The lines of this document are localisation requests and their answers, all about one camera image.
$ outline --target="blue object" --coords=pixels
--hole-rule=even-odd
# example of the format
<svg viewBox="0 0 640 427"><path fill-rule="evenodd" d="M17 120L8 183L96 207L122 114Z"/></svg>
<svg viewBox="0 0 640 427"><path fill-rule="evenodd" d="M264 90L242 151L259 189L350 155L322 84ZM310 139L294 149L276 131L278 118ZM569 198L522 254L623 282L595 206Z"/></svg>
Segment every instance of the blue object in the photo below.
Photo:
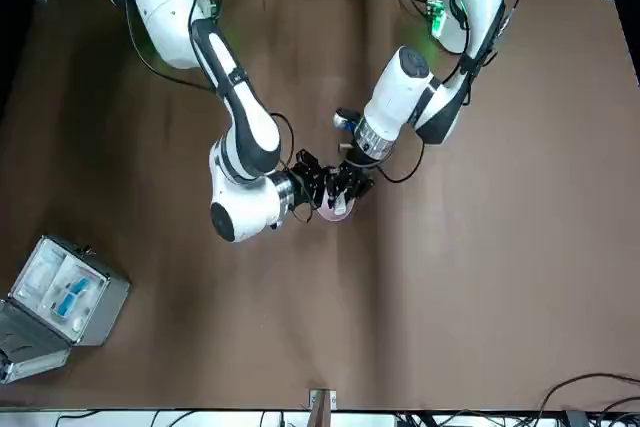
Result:
<svg viewBox="0 0 640 427"><path fill-rule="evenodd" d="M69 289L69 292L71 292L72 294L78 295L80 292L82 292L85 289L85 287L88 284L89 284L89 279L87 279L86 277L83 277L82 279L80 279L78 282L76 282L71 286L71 289Z"/></svg>
<svg viewBox="0 0 640 427"><path fill-rule="evenodd" d="M56 310L57 314L60 317L66 317L67 312L69 312L69 309L71 309L71 307L73 306L74 301L75 301L75 295L72 295L72 294L65 295L64 299L62 299L62 302L60 302L60 305Z"/></svg>

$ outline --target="metal case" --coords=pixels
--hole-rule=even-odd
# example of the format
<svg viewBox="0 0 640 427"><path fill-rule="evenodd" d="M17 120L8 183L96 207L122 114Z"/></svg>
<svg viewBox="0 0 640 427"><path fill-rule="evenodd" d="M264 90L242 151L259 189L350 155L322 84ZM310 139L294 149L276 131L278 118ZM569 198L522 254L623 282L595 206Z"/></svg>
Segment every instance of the metal case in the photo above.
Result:
<svg viewBox="0 0 640 427"><path fill-rule="evenodd" d="M64 365L72 346L102 345L129 286L91 250L43 236L0 301L0 383Z"/></svg>

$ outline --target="brown paper backdrop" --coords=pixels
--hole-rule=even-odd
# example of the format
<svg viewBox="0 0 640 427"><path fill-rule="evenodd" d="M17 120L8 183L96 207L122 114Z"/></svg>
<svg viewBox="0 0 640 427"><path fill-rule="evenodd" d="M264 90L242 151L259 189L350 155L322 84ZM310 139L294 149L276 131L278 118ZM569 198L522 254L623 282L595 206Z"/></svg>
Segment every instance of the brown paper backdrop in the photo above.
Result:
<svg viewBox="0 0 640 427"><path fill-rule="evenodd" d="M400 43L452 65L397 0L225 0L222 28L322 162L332 112L363 108ZM299 408L331 387L341 408L533 409L570 375L640 375L640 95L614 4L523 0L500 48L411 182L342 224L229 245L208 215L217 99L145 70L107 0L38 6L0 131L0 287L51 232L133 290L104 347L0 399ZM419 151L400 142L393 175ZM627 390L591 381L550 407Z"/></svg>

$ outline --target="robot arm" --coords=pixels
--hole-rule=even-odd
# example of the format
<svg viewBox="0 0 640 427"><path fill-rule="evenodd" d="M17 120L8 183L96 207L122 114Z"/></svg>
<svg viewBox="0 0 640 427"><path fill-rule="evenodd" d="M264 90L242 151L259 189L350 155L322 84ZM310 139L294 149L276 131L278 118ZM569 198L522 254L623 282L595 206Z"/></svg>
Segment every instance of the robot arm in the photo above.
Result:
<svg viewBox="0 0 640 427"><path fill-rule="evenodd" d="M112 0L122 10L129 0ZM293 203L293 186L280 172L280 135L256 96L214 19L208 0L135 0L162 59L188 69L201 67L231 117L231 126L212 147L211 217L218 234L240 241L266 225L282 222Z"/></svg>
<svg viewBox="0 0 640 427"><path fill-rule="evenodd" d="M454 0L466 13L469 29L464 33L457 19L445 29L469 36L456 74L442 84L417 52L401 47L387 64L354 132L355 149L348 159L360 164L383 159L409 123L425 144L441 144L450 134L475 77L500 31L504 0Z"/></svg>

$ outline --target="metal bracket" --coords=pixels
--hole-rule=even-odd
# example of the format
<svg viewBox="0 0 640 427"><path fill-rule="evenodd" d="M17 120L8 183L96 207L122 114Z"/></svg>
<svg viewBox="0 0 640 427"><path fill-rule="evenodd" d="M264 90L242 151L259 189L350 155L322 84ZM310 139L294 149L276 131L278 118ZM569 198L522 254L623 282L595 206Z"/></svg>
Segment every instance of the metal bracket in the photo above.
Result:
<svg viewBox="0 0 640 427"><path fill-rule="evenodd" d="M338 401L335 390L314 389L309 391L311 415L307 427L329 427L331 411L336 410Z"/></svg>
<svg viewBox="0 0 640 427"><path fill-rule="evenodd" d="M581 410L567 410L565 412L569 425L567 427L591 427L587 414Z"/></svg>
<svg viewBox="0 0 640 427"><path fill-rule="evenodd" d="M338 410L338 397L336 395L336 391L326 389L312 389L309 391L309 410L313 410L313 404L318 401L319 394L321 392L327 392L329 394L329 399L331 400L331 410Z"/></svg>

